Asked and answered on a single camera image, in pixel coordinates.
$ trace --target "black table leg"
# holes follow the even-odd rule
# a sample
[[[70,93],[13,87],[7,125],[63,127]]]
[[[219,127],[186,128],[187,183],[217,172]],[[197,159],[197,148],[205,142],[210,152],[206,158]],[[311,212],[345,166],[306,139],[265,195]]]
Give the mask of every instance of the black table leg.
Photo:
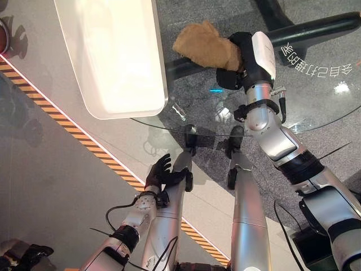
[[[308,48],[312,45],[344,36],[361,27],[360,12],[349,12],[303,24],[291,25],[266,33],[275,51],[289,43],[293,48]],[[167,80],[198,73],[203,68],[188,58],[180,58],[165,64]]]
[[[260,11],[263,21],[265,21],[268,31],[273,31],[294,25],[286,16],[277,0],[255,0],[258,10]],[[303,60],[306,58],[307,47],[294,47],[293,51]],[[283,66],[289,65],[285,55],[278,52]]]

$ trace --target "black wire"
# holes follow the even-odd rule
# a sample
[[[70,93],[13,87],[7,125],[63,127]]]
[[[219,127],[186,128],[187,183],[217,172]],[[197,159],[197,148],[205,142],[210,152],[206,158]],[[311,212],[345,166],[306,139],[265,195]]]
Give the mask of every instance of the black wire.
[[[289,247],[289,249],[291,250],[291,253],[292,253],[292,256],[293,256],[294,260],[296,261],[299,269],[300,269],[301,271],[305,271],[305,270],[303,269],[300,261],[298,261],[296,254],[295,254],[294,251],[293,251],[293,248],[292,248],[291,243],[290,243],[290,241],[289,241],[289,238],[288,238],[288,235],[287,235],[287,233],[286,233],[286,230],[284,229],[284,226],[283,226],[283,224],[282,224],[282,222],[281,222],[281,219],[280,219],[279,216],[278,216],[277,209],[276,209],[276,201],[273,202],[273,209],[274,209],[274,211],[275,211],[275,214],[276,214],[276,217],[277,217],[277,219],[278,219],[278,222],[279,222],[280,225],[281,225],[281,228],[282,228],[282,231],[283,231],[283,233],[284,233],[284,236],[286,237],[286,241],[287,241],[288,247]]]
[[[336,151],[338,151],[338,150],[342,149],[343,147],[346,147],[348,144],[351,144],[351,143],[352,143],[352,141],[351,141],[351,142],[349,142],[349,143],[346,143],[346,144],[342,145],[341,147],[339,147],[339,148],[337,148],[337,149],[335,149],[335,150],[333,150],[333,151],[331,151],[331,152],[327,153],[326,155],[322,156],[322,157],[321,157],[321,158],[319,158],[318,160],[324,159],[324,158],[325,158],[325,157],[327,157],[328,155],[333,154],[334,152],[336,152]]]
[[[115,209],[121,209],[121,208],[127,208],[127,207],[131,207],[135,204],[135,202],[138,200],[137,197],[134,198],[133,202],[128,204],[128,205],[120,205],[120,206],[114,206],[112,208],[110,208],[107,213],[105,214],[105,220],[108,223],[108,225],[111,227],[111,229],[113,231],[116,231],[116,229],[113,227],[113,225],[111,224],[111,222],[109,221],[109,214],[110,212],[114,211]]]
[[[153,267],[152,271],[155,271],[157,269],[157,266],[159,265],[160,261],[162,260],[162,258],[164,257],[164,255],[166,254],[166,252],[168,251],[168,248],[171,244],[171,242],[175,240],[174,243],[177,242],[178,240],[178,236],[174,237],[173,239],[171,239],[168,243],[168,245],[166,246],[165,250],[163,251],[162,255],[160,255],[160,258],[157,260],[157,263],[155,264],[155,266]]]
[[[164,268],[162,269],[162,271],[164,271],[164,270],[165,270],[165,268],[167,267],[167,265],[168,265],[168,261],[169,261],[169,258],[170,258],[170,255],[171,255],[171,253],[172,253],[172,251],[173,251],[173,249],[174,249],[175,244],[177,243],[177,241],[178,241],[178,237],[177,237],[177,239],[174,241],[174,243],[173,243],[172,247],[170,248],[170,251],[169,251],[169,254],[168,254],[168,258],[167,258],[167,261],[165,262],[165,265],[164,265]]]
[[[299,229],[300,229],[300,232],[303,233],[303,230],[302,230],[302,228],[301,228],[301,226],[300,226],[300,223],[298,223],[297,219],[296,219],[286,208],[284,208],[281,204],[279,204],[277,200],[275,200],[275,203],[278,205],[278,207],[281,207],[283,210],[285,210],[285,212],[286,212],[287,214],[289,214],[290,216],[292,216],[292,218],[294,219],[294,221],[297,223],[297,225],[298,225],[298,227],[299,227]]]
[[[143,267],[140,267],[139,265],[133,264],[133,263],[131,263],[130,261],[128,261],[128,263],[129,263],[130,265],[136,267],[136,268],[139,268],[139,269],[142,270],[142,271],[148,271],[148,269],[145,269],[145,268],[143,268]]]
[[[104,232],[104,231],[102,231],[102,230],[98,230],[98,229],[94,229],[94,228],[89,228],[89,229],[95,230],[95,231],[97,231],[98,233],[102,233],[102,234],[105,234],[105,235],[107,235],[107,236],[110,235],[109,233],[106,233],[106,232]]]
[[[104,231],[102,231],[102,230],[98,230],[98,229],[94,229],[94,228],[89,228],[89,229],[95,230],[95,231],[97,231],[98,233],[103,233],[103,234],[105,234],[105,235],[107,235],[107,236],[110,235],[110,234],[108,234],[108,233],[106,233],[106,232],[104,232]],[[130,265],[132,265],[132,266],[134,266],[134,267],[142,270],[142,271],[149,271],[148,269],[144,269],[143,267],[140,267],[139,265],[133,264],[131,261],[128,261],[128,263],[129,263]]]

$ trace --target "yellow and black hazard tape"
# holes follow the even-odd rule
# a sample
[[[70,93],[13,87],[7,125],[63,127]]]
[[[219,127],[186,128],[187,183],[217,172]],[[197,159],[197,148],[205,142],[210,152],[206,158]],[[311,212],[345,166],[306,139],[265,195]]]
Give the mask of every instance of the yellow and black hazard tape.
[[[41,93],[33,88],[19,73],[17,73],[6,61],[0,58],[0,71],[19,87],[34,103],[40,106],[50,117],[59,125],[74,136],[89,151],[98,157],[104,164],[110,167],[123,180],[137,191],[144,191],[144,185],[139,182],[130,172],[115,161],[106,153],[95,141],[80,130],[75,123],[64,116],[56,107],[54,107]],[[206,240],[198,231],[196,231],[186,220],[182,220],[181,229],[197,242],[205,251],[211,254],[222,265],[226,266],[229,259],[225,257],[219,249]]]

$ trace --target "glass table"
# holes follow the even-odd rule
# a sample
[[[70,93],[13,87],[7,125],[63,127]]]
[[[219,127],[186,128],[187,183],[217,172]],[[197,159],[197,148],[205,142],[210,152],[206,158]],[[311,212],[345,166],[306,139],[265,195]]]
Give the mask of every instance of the glass table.
[[[179,6],[169,2],[157,1],[168,103],[157,116],[135,121],[175,132],[183,132],[184,126],[193,124],[197,133],[211,136],[229,136],[232,128],[240,124],[233,112],[246,101],[243,88],[222,89],[217,85],[215,69],[179,59],[181,56],[171,49],[183,27],[204,19],[210,20],[224,37],[237,31],[261,30],[268,35],[276,56],[274,88],[283,86],[287,91],[284,126],[295,133],[325,126],[361,106],[361,18],[358,12],[345,14],[361,10],[359,1],[327,1],[328,6],[318,12],[301,8],[303,4],[297,2],[303,1],[284,1],[276,10],[272,6],[278,4],[275,0],[264,1],[269,4],[268,10],[257,7],[258,0],[230,1],[227,5],[209,1],[202,10],[197,3]],[[174,12],[175,8],[183,8],[184,13]],[[270,12],[276,16],[270,18]],[[295,37],[296,32],[305,35]],[[287,51],[287,45],[292,45],[293,50]]]

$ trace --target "silver metal arm segment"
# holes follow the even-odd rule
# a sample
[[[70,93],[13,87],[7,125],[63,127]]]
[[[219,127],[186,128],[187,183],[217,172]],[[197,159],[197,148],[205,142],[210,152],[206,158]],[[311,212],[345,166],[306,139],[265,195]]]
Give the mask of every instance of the silver metal arm segment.
[[[181,171],[185,167],[192,169],[192,150],[184,150],[174,162],[173,171]],[[146,245],[144,246],[142,267],[152,270],[165,251],[169,242],[179,236],[181,230],[183,196],[186,189],[186,178],[178,185],[165,187],[169,196],[169,205],[158,210],[156,218],[149,229]],[[177,263],[177,247],[168,249],[163,256],[157,270],[172,271]]]
[[[239,150],[231,155],[231,169],[236,170],[231,270],[268,271],[271,270],[270,243],[252,164]]]
[[[248,103],[271,99],[271,90],[266,82],[255,84],[246,92]],[[328,233],[339,270],[361,270],[361,205],[353,194],[289,129],[281,126],[280,119],[266,104],[248,112],[245,126],[295,191],[304,197],[301,209],[303,204]]]
[[[157,186],[149,186],[146,191],[159,193]],[[153,195],[141,195],[132,206],[122,225],[99,247],[80,268],[81,271],[123,270],[130,254],[147,232],[156,217],[157,204]]]

